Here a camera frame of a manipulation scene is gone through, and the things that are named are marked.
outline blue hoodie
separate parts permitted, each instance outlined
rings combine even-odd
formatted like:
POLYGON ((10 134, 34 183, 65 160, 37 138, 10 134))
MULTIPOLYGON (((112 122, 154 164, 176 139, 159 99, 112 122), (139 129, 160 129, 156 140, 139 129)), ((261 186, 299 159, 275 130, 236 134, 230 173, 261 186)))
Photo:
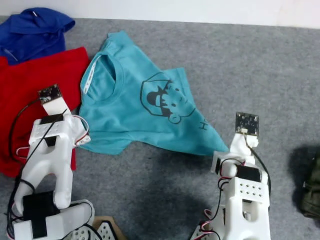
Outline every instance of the blue hoodie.
POLYGON ((64 33, 75 21, 44 7, 29 8, 0 24, 0 56, 10 65, 66 50, 64 33))

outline cartoon print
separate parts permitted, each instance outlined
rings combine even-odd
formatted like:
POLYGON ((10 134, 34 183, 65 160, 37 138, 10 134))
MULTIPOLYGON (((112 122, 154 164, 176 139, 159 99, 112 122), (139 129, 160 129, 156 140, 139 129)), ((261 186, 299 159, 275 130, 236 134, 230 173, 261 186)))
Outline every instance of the cartoon print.
POLYGON ((190 116, 196 107, 188 101, 181 89, 163 73, 142 82, 140 101, 143 107, 154 116, 168 117, 173 124, 190 116))

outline teal t-shirt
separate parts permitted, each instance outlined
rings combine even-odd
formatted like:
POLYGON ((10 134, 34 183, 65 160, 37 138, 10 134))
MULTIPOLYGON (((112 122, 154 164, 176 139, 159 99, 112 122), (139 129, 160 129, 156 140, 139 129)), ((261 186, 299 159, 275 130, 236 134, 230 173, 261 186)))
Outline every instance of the teal t-shirt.
POLYGON ((228 150, 196 108, 184 69, 159 69, 123 31, 108 34, 80 87, 91 137, 81 148, 114 155, 140 141, 196 155, 228 150))

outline red cloth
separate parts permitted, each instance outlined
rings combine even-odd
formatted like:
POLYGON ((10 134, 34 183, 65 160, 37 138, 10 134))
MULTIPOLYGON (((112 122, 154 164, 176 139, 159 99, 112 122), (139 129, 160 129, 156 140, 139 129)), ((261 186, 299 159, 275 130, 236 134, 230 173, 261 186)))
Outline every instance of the red cloth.
MULTIPOLYGON (((38 91, 58 84, 62 96, 70 108, 81 103, 80 81, 89 65, 84 47, 63 51, 51 56, 29 60, 18 65, 8 65, 5 57, 0 57, 0 172, 9 177, 18 175, 21 165, 10 158, 8 143, 12 122, 18 112, 28 103, 38 98, 38 91)), ((16 122, 12 152, 28 146, 33 122, 46 116, 40 101, 28 107, 16 122)), ((75 169, 75 152, 71 167, 75 169)))

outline t-shirt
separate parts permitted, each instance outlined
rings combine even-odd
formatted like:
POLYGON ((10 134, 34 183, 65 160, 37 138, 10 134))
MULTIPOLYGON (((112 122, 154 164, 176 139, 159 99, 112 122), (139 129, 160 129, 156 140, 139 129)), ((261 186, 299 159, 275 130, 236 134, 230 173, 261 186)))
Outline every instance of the t-shirt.
POLYGON ((184 69, 159 69, 123 31, 108 34, 80 87, 91 137, 81 148, 115 155, 140 141, 197 155, 228 150, 196 108, 184 69))
POLYGON ((0 24, 0 56, 10 65, 66 50, 64 33, 75 21, 45 7, 29 8, 0 24))
MULTIPOLYGON (((18 112, 31 101, 37 99, 38 91, 58 84, 63 99, 70 110, 81 103, 80 81, 89 65, 89 58, 84 47, 60 52, 21 64, 10 66, 5 57, 0 57, 0 172, 15 177, 21 165, 10 158, 9 132, 18 112)), ((12 141, 12 152, 28 146, 30 132, 36 119, 47 113, 40 101, 28 107, 18 118, 12 141)), ((72 169, 75 169, 73 154, 72 169)), ((24 158, 16 159, 25 162, 24 158)))

